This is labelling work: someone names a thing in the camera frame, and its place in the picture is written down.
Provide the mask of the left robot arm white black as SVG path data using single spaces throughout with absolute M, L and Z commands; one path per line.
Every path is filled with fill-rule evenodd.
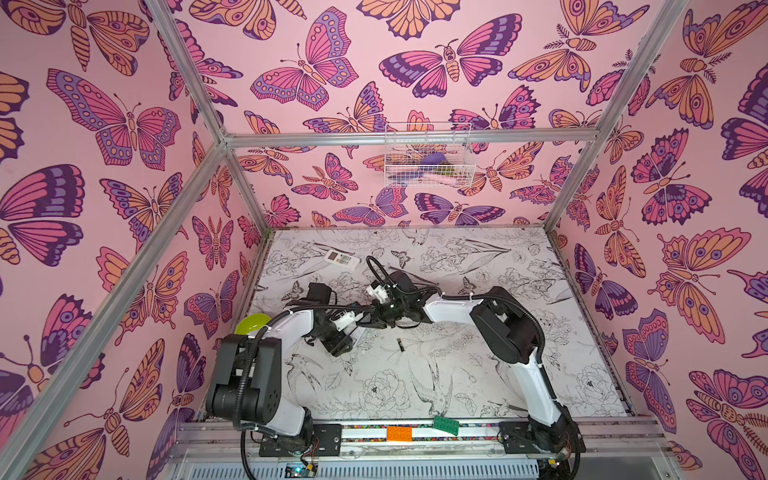
M 332 305 L 331 291 L 320 284 L 310 295 L 288 304 L 267 323 L 222 340 L 210 380 L 205 411 L 239 432 L 258 431 L 273 439 L 310 441 L 309 409 L 282 393 L 286 355 L 296 343 L 325 341 L 337 353 L 350 345 L 350 326 L 369 306 Z

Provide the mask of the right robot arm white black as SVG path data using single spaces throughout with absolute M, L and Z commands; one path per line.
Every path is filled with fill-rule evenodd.
M 371 311 L 356 321 L 363 328 L 396 328 L 442 322 L 474 326 L 496 359 L 510 366 L 527 409 L 526 436 L 535 448 L 560 457 L 581 454 L 581 434 L 562 405 L 543 363 L 546 338 L 538 319 L 502 287 L 486 293 L 446 295 L 391 278 L 373 282 Z

